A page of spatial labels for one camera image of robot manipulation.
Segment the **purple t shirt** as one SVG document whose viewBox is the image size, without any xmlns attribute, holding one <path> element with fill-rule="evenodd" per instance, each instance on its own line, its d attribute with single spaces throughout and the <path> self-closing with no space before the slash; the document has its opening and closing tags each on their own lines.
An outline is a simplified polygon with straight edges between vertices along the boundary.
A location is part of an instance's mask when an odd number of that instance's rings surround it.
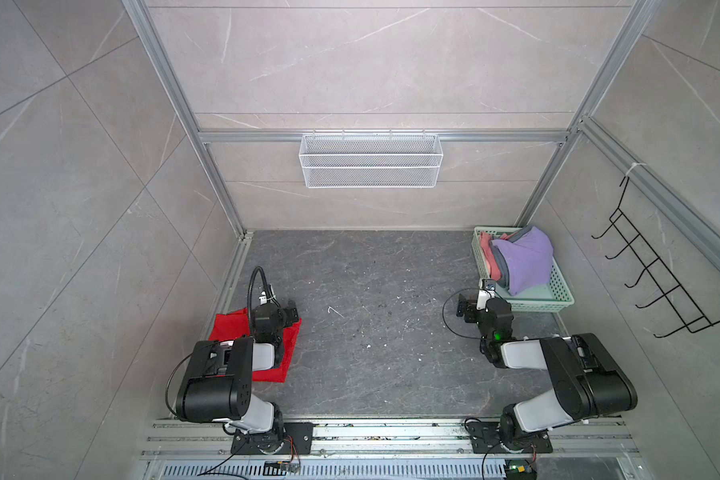
<svg viewBox="0 0 720 480">
<path fill-rule="evenodd" d="M 528 226 L 506 239 L 494 239 L 492 247 L 500 254 L 501 265 L 506 267 L 505 288 L 511 296 L 550 281 L 554 249 L 549 237 L 539 228 Z"/>
</svg>

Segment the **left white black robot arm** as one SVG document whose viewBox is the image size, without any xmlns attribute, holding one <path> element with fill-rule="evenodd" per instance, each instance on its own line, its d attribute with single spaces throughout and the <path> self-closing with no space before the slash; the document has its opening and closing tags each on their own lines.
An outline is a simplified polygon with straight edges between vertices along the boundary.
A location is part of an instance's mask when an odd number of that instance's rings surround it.
<svg viewBox="0 0 720 480">
<path fill-rule="evenodd" d="M 279 407 L 253 393 L 255 382 L 283 383 L 301 317 L 296 304 L 264 303 L 216 316 L 210 337 L 195 344 L 175 401 L 187 422 L 220 422 L 252 436 L 284 435 Z"/>
</svg>

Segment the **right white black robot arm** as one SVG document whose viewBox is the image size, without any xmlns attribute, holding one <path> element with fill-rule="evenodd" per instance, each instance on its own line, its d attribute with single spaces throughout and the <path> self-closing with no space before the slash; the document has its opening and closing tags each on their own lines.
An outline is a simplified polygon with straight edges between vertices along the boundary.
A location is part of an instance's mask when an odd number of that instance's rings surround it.
<svg viewBox="0 0 720 480">
<path fill-rule="evenodd" d="M 637 390 L 596 335 L 516 339 L 512 305 L 490 295 L 471 300 L 458 293 L 456 316 L 477 326 L 480 353 L 494 367 L 544 371 L 551 382 L 549 390 L 503 409 L 503 442 L 637 407 Z"/>
</svg>

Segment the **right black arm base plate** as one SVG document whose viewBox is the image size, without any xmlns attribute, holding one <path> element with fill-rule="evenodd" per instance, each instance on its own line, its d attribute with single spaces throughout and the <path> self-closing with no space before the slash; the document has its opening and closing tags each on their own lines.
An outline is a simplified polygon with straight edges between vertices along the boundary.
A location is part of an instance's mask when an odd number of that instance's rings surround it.
<svg viewBox="0 0 720 480">
<path fill-rule="evenodd" d="M 468 418 L 463 427 L 476 454 L 547 454 L 553 452 L 546 431 L 513 437 L 499 421 Z"/>
</svg>

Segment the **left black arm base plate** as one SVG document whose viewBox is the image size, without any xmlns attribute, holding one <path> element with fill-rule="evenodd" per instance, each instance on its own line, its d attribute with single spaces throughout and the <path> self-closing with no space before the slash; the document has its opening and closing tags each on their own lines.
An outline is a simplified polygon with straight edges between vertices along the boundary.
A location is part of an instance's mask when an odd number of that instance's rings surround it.
<svg viewBox="0 0 720 480">
<path fill-rule="evenodd" d="M 231 453 L 238 455 L 293 455 L 309 454 L 313 442 L 315 424 L 310 422 L 285 422 L 266 433 L 243 434 L 237 430 L 233 435 Z"/>
</svg>

